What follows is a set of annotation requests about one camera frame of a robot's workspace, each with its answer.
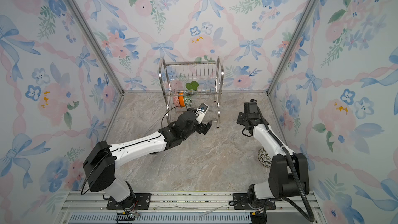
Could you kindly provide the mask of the white bowl orange outside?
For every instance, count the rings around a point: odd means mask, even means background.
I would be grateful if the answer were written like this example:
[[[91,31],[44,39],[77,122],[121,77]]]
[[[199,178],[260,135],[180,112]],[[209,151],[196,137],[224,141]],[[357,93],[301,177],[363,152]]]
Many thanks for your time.
[[[184,92],[179,92],[178,103],[179,103],[179,106],[181,106],[181,107],[185,107],[186,106],[185,102],[184,102]]]

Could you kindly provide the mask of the green leaf pattern bowl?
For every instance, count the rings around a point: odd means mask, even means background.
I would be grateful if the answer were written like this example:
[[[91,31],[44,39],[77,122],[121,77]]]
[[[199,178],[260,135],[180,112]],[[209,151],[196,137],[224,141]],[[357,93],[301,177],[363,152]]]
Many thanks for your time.
[[[185,107],[191,107],[192,106],[192,98],[189,95],[185,95],[183,97],[184,105]]]

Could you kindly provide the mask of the stainless steel dish rack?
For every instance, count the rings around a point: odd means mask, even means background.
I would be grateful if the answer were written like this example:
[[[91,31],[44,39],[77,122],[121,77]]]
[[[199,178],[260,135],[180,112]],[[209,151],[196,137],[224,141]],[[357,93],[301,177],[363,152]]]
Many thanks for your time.
[[[158,77],[166,104],[165,121],[171,123],[188,108],[208,106],[204,121],[220,127],[224,66],[220,57],[205,55],[193,62],[159,61]]]

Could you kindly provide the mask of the small patterned dish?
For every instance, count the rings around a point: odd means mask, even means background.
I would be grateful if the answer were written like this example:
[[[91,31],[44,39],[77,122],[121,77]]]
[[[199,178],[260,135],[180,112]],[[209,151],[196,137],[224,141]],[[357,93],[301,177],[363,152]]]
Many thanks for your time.
[[[266,168],[271,168],[272,159],[264,148],[258,151],[258,160]]]

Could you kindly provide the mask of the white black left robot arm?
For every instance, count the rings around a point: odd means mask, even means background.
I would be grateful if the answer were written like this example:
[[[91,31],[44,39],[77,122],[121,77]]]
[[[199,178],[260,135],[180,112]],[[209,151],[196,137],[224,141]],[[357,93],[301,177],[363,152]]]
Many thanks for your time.
[[[116,169],[137,158],[179,146],[194,133],[207,134],[212,125],[211,121],[203,123],[207,111],[208,105],[203,103],[199,108],[188,108],[177,121],[146,137],[119,144],[97,143],[83,163],[84,185],[90,192],[105,192],[117,207],[132,209],[137,196],[127,181],[116,177]]]

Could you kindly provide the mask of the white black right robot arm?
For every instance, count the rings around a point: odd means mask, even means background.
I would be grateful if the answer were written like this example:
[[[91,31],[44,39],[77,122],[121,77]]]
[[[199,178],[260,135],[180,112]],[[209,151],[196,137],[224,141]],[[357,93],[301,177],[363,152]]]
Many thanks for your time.
[[[310,191],[306,156],[283,143],[263,117],[254,99],[244,103],[244,111],[239,113],[236,123],[244,127],[244,136],[253,137],[262,145],[271,161],[268,179],[249,186],[249,203],[259,207],[267,200],[285,201],[290,197],[301,197],[306,202]]]

